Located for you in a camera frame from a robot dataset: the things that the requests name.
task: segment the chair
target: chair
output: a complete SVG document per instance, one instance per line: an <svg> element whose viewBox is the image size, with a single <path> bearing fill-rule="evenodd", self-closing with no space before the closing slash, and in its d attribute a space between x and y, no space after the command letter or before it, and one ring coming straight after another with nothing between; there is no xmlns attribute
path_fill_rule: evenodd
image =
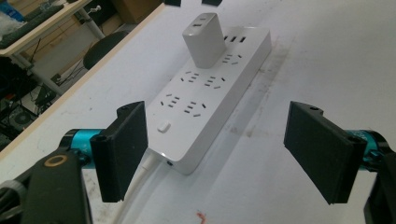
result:
<svg viewBox="0 0 396 224"><path fill-rule="evenodd" d="M85 54L83 59L84 67L88 70L94 67L128 34L129 32L127 31L118 31L99 40Z"/></svg>

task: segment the white cable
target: white cable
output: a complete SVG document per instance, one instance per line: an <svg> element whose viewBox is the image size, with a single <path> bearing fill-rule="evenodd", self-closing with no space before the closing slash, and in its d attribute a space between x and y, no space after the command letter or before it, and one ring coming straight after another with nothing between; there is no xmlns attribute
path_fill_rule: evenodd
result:
<svg viewBox="0 0 396 224"><path fill-rule="evenodd" d="M112 222L113 224L120 223L122 213L124 212L128 202L131 201L134 191L137 189L137 187L141 185L143 177L145 177L149 170L151 170L157 164L157 161L157 155L153 152L150 152L146 159L140 163L140 169L137 169L136 173L134 173L134 178L131 181L128 191L126 192L121 207L119 208L116 216L114 217L114 221Z"/></svg>

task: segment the white table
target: white table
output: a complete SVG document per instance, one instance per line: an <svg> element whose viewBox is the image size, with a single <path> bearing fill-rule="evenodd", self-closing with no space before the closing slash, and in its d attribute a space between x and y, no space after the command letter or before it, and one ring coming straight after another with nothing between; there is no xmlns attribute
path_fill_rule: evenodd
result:
<svg viewBox="0 0 396 224"><path fill-rule="evenodd" d="M364 223L375 174L359 172L347 204L325 200L283 146L290 101L320 107L343 129L372 129L396 146L394 1L183 1L161 7L0 154L0 182L54 150L74 128L105 128L116 109L149 104L189 53L181 33L201 12L222 26L271 29L273 50L198 168L160 164L127 202L123 223ZM85 171L95 223L120 204L101 203Z"/></svg>

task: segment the cable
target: cable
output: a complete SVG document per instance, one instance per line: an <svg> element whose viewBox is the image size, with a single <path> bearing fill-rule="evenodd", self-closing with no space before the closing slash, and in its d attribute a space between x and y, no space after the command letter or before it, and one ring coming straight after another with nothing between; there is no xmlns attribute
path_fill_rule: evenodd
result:
<svg viewBox="0 0 396 224"><path fill-rule="evenodd" d="M158 163L157 155L153 152L150 152L146 159L143 162L140 162L140 169L134 173L134 178L131 181L131 184L126 192L124 202L122 203L119 211L117 212L116 216L114 217L113 224L117 224L121 221L121 216L128 204L131 201L134 192L136 191L137 187L141 185L143 177Z"/></svg>
<svg viewBox="0 0 396 224"><path fill-rule="evenodd" d="M33 51L32 57L30 58L29 62L31 63L33 61L33 58L35 57L35 52L38 49L38 46L40 46L41 38L38 39L37 45L35 46L35 50Z"/></svg>
<svg viewBox="0 0 396 224"><path fill-rule="evenodd" d="M62 82L59 83L59 86L62 86L62 84L64 84L66 82L67 79L69 79L71 76L73 76L74 72L76 71L76 69L78 68L79 64L82 62L82 59L78 61L78 63L76 64L76 66L74 67L74 69L72 70L72 72L69 74L69 76L67 76Z"/></svg>

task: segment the power strip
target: power strip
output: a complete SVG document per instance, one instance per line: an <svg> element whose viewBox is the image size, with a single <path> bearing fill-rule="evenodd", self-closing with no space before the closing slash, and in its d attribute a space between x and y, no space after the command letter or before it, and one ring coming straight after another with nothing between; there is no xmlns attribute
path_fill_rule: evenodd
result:
<svg viewBox="0 0 396 224"><path fill-rule="evenodd" d="M268 29L223 33L226 50L211 68L189 59L147 108L148 148L185 175L198 166L271 51Z"/></svg>

